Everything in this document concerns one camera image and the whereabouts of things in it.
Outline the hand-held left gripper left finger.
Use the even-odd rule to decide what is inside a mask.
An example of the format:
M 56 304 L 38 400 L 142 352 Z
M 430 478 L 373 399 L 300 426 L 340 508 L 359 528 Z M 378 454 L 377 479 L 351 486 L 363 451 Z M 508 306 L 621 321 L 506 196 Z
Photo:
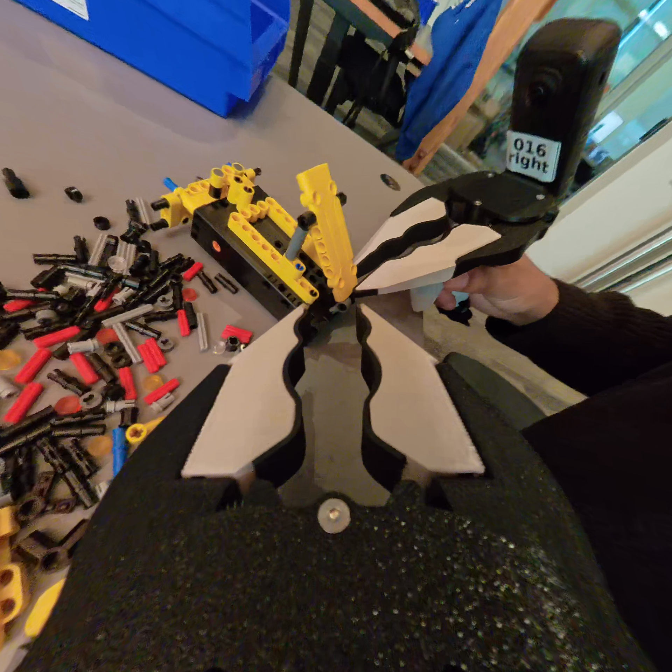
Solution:
M 294 309 L 233 358 L 183 478 L 250 479 L 254 459 L 290 435 L 296 400 L 284 368 L 300 343 L 296 327 L 306 312 Z

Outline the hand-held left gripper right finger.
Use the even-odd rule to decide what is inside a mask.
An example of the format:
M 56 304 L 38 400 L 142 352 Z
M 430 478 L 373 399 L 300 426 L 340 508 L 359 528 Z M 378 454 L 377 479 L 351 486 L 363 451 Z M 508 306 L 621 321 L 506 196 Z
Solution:
M 483 475 L 474 442 L 436 358 L 368 306 L 357 307 L 362 377 L 369 389 L 362 459 L 370 475 Z

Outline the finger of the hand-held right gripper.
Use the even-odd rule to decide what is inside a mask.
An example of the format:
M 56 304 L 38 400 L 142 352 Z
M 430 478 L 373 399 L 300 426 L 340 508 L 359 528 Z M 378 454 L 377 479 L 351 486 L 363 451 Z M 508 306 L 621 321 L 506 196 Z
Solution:
M 375 290 L 379 294 L 408 290 L 413 311 L 424 312 L 439 296 L 443 284 L 453 277 L 460 257 L 500 238 L 498 232 L 487 226 L 461 224 L 438 242 L 384 262 L 358 285 L 357 290 Z
M 440 197 L 408 197 L 398 206 L 359 251 L 355 259 L 357 276 L 374 272 L 387 259 L 403 254 L 413 244 L 404 243 L 403 237 L 417 224 L 439 221 L 446 216 L 446 202 Z

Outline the yellow black toy brick assembly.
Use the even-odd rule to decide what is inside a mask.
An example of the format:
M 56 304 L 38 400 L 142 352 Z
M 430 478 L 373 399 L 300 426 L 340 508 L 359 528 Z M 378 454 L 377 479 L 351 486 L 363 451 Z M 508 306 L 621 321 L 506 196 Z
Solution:
M 306 306 L 314 322 L 351 305 L 357 266 L 343 214 L 346 195 L 327 163 L 296 176 L 301 213 L 294 217 L 239 163 L 212 169 L 186 187 L 171 184 L 151 203 L 153 230 L 180 224 L 241 288 L 277 320 Z

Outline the pile of toy brick parts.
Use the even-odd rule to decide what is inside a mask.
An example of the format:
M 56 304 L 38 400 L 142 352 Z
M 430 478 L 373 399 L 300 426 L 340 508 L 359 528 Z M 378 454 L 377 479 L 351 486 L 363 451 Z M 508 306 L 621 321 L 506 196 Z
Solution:
M 140 199 L 126 208 L 121 235 L 97 216 L 96 240 L 35 253 L 28 288 L 1 286 L 2 647 L 25 611 L 25 637 L 38 636 L 65 579 L 36 598 L 34 582 L 69 569 L 112 478 L 175 403 L 167 354 L 190 333 L 200 353 L 251 340 L 208 332 L 214 318 L 197 305 L 241 281 L 189 254 L 162 258 L 145 235 L 167 223 Z

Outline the person's right forearm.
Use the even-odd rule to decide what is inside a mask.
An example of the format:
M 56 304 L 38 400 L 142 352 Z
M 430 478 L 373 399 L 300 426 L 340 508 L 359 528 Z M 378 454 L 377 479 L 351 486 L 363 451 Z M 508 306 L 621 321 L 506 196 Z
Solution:
M 489 317 L 490 336 L 587 397 L 635 381 L 671 379 L 670 316 L 617 292 L 555 284 L 559 301 L 548 315 L 521 326 Z

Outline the person's right hand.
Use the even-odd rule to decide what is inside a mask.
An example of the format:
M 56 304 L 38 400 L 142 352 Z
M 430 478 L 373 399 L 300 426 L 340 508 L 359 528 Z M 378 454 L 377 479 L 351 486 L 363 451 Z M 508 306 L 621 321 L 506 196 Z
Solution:
M 434 301 L 452 310 L 456 293 L 467 294 L 470 304 L 484 315 L 522 326 L 539 321 L 559 303 L 559 287 L 527 256 L 509 265 L 480 266 L 443 284 Z

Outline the blue cloth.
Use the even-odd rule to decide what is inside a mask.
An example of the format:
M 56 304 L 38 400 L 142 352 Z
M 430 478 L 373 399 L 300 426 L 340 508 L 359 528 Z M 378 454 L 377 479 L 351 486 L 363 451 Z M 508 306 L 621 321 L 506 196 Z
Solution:
M 432 57 L 409 87 L 395 157 L 414 156 L 421 141 L 471 86 L 500 13 L 501 1 L 461 1 L 438 15 Z

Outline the blue plastic bin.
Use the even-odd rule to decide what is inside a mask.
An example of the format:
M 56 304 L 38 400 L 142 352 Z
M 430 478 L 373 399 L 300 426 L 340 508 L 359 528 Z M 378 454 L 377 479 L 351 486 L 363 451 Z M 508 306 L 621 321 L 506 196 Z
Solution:
M 18 1 L 222 118 L 286 44 L 290 1 Z

